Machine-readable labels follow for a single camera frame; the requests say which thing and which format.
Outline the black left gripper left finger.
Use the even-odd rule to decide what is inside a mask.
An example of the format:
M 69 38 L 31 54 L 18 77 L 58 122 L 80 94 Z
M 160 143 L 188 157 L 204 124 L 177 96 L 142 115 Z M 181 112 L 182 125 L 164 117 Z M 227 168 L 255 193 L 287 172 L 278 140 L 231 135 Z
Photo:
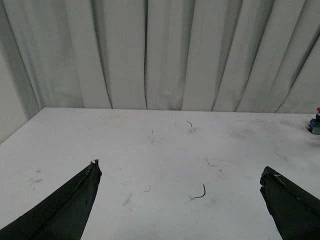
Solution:
M 0 230 L 2 240 L 79 240 L 102 172 L 95 159 L 35 207 Z

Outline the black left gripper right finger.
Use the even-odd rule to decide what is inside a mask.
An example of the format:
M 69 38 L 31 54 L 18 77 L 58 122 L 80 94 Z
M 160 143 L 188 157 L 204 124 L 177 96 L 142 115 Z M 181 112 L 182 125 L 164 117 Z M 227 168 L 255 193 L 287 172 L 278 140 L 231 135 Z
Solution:
M 320 238 L 320 200 L 269 166 L 260 192 L 283 240 Z

